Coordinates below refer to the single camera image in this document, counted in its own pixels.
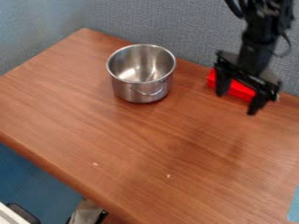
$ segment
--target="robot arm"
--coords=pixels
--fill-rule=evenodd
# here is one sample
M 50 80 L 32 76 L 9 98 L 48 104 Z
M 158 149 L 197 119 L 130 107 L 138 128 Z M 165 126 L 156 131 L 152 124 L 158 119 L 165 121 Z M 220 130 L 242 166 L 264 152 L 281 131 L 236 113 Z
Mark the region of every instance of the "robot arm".
M 237 18 L 247 21 L 241 36 L 238 54 L 217 51 L 216 94 L 222 96 L 229 90 L 230 80 L 241 82 L 256 91 L 247 114 L 253 115 L 267 104 L 276 101 L 281 81 L 267 68 L 275 54 L 276 41 L 285 36 L 293 17 L 293 0 L 225 0 Z

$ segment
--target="wood grain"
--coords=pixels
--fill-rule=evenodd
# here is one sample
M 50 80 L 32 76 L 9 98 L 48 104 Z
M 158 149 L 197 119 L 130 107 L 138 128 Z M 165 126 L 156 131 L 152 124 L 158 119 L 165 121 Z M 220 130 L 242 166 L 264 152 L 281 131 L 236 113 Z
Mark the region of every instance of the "wood grain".
M 172 91 L 113 96 L 105 62 L 129 43 L 82 29 L 0 78 L 0 141 L 112 214 L 106 223 L 287 223 L 299 180 L 299 99 L 255 117 L 178 59 Z

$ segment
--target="pot rim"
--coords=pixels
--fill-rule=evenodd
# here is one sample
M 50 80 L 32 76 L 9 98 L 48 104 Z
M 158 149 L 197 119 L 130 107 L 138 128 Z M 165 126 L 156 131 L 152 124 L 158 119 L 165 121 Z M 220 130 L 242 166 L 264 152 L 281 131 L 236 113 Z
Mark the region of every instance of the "pot rim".
M 156 79 L 156 80 L 149 80 L 149 81 L 129 81 L 129 80 L 121 80 L 121 79 L 118 79 L 118 78 L 113 75 L 113 73 L 112 73 L 110 70 L 109 70 L 108 64 L 109 64 L 109 61 L 112 60 L 112 58 L 114 57 L 114 55 L 116 55 L 118 52 L 121 52 L 122 50 L 125 50 L 126 48 L 137 47 L 137 46 L 150 46 L 150 47 L 157 47 L 157 48 L 162 49 L 162 50 L 170 55 L 170 57 L 172 57 L 172 62 L 173 62 L 173 63 L 172 63 L 172 69 L 170 69 L 170 71 L 169 71 L 161 78 L 158 78 L 158 79 Z M 110 56 L 108 57 L 108 59 L 106 59 L 106 70 L 108 70 L 109 75 L 110 75 L 113 78 L 116 78 L 118 81 L 122 81 L 122 82 L 125 82 L 125 83 L 145 84 L 145 83 L 157 82 L 157 81 L 165 79 L 165 78 L 172 74 L 174 68 L 176 68 L 176 58 L 174 58 L 172 52 L 170 52 L 169 50 L 166 50 L 164 47 L 158 46 L 158 45 L 136 44 L 136 45 L 128 45 L 128 46 L 124 46 L 124 47 L 121 47 L 118 50 L 116 50 L 116 51 L 110 54 Z

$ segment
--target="stainless steel pot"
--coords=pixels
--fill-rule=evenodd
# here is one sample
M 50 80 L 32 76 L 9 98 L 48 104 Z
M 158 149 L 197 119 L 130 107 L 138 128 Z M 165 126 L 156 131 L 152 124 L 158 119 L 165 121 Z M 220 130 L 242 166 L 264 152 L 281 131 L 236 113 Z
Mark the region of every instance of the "stainless steel pot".
M 172 85 L 176 61 L 173 54 L 157 45 L 129 45 L 106 61 L 114 95 L 128 102 L 162 99 Z

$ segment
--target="red block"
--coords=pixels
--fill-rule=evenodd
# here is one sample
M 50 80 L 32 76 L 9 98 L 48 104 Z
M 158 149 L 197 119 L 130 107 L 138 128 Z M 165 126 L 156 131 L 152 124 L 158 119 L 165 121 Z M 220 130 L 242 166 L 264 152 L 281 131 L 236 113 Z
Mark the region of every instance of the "red block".
M 209 75 L 206 80 L 208 80 L 208 86 L 210 88 L 214 88 L 216 87 L 216 72 L 213 68 L 209 70 Z M 237 98 L 245 100 L 247 102 L 251 102 L 252 97 L 256 95 L 256 92 L 249 87 L 244 86 L 241 83 L 233 80 L 229 85 L 228 94 L 236 96 Z

